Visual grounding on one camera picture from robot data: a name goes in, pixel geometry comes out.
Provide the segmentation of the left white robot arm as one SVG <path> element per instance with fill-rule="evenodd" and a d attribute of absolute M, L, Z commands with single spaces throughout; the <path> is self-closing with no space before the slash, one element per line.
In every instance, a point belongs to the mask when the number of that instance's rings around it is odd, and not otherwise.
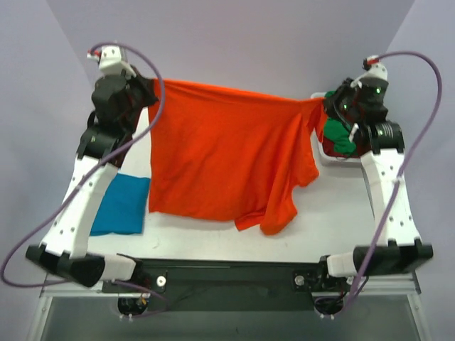
<path fill-rule="evenodd" d="M 152 80 L 137 69 L 105 75 L 95 82 L 95 108 L 80 138 L 65 199 L 41 242 L 28 246 L 29 261 L 88 288 L 116 280 L 130 293 L 143 286 L 138 261 L 119 254 L 91 254 L 87 248 L 92 224 L 132 145 L 141 111 L 157 101 Z"/>

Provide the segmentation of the orange t shirt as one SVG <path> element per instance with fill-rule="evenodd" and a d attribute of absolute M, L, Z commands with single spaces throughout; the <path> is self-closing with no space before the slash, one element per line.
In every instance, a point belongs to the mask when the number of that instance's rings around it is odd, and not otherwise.
<path fill-rule="evenodd" d="M 280 233 L 297 214 L 294 188 L 319 176 L 311 135 L 323 132 L 323 100 L 179 80 L 164 90 L 164 110 L 149 108 L 149 211 Z"/>

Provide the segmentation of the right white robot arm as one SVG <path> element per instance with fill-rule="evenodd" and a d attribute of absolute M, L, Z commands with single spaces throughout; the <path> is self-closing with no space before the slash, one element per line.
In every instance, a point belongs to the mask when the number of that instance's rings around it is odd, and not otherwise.
<path fill-rule="evenodd" d="M 356 145 L 376 230 L 370 246 L 330 255 L 315 272 L 323 290 L 341 277 L 386 276 L 416 271 L 434 256 L 414 223 L 404 173 L 405 143 L 399 124 L 387 119 L 383 104 L 388 83 L 378 77 L 344 80 L 325 98 L 325 113 L 348 131 Z"/>

